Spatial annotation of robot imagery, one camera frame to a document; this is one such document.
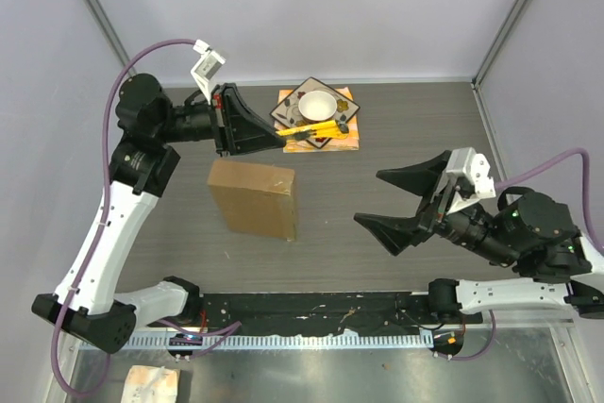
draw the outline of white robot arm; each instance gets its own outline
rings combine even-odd
[[[487,159],[473,148],[446,151],[377,177],[422,197],[412,218],[357,213],[392,255],[437,234],[523,278],[475,282],[436,279],[428,285],[428,311],[440,322],[459,313],[505,309],[576,309],[604,317],[604,258],[572,222],[568,207],[530,188],[505,190],[499,213],[480,200],[495,197]],[[508,195],[520,197],[508,204]]]
[[[109,165],[109,217],[61,326],[108,353],[121,349],[138,327],[166,317],[179,324],[190,323],[201,310],[199,288],[178,277],[167,277],[137,292],[115,293],[130,248],[180,159],[168,143],[214,140],[221,156],[285,145],[285,139],[245,104],[234,84],[213,88],[211,79],[225,60],[204,42],[198,41],[194,49],[201,54],[192,69],[200,90],[184,106],[174,107],[158,81],[147,74],[128,79],[119,91],[115,112],[124,135]],[[103,207],[101,199],[91,229],[63,281],[52,294],[38,294],[34,300],[32,311],[50,323],[55,324],[73,290],[74,276],[97,234]]]

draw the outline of yellow tool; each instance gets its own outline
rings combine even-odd
[[[277,131],[281,137],[292,141],[305,141],[308,137],[327,137],[330,139],[345,139],[348,137],[348,125],[335,120],[315,123]]]

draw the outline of square tray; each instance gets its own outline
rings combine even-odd
[[[298,101],[307,92],[320,90],[331,94],[338,103],[338,110],[334,116],[334,120],[348,123],[359,111],[360,107],[350,98],[339,93],[335,89],[329,87],[314,77],[309,77],[302,82],[294,91],[281,101],[271,112],[271,117],[285,127],[304,126],[307,122],[304,120],[298,109]],[[330,138],[311,137],[307,142],[316,148],[323,148],[329,143]]]

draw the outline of cloth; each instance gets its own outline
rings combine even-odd
[[[348,87],[344,87],[342,89],[337,89],[338,92],[347,96],[350,99],[353,99],[352,93],[348,89]],[[283,101],[288,95],[290,95],[293,90],[280,90],[279,98],[277,103]],[[283,148],[284,153],[312,153],[315,151],[349,151],[349,150],[358,150],[359,149],[359,125],[357,123],[359,115],[355,115],[352,119],[347,123],[348,129],[350,130],[348,137],[346,139],[331,139],[327,145],[323,148],[318,149],[312,146],[310,143],[306,141],[300,142],[288,142],[285,148]],[[287,129],[284,125],[279,122],[275,122],[275,128],[278,130]]]

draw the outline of brown box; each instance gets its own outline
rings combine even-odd
[[[233,231],[295,239],[295,172],[271,165],[216,160],[208,186]]]

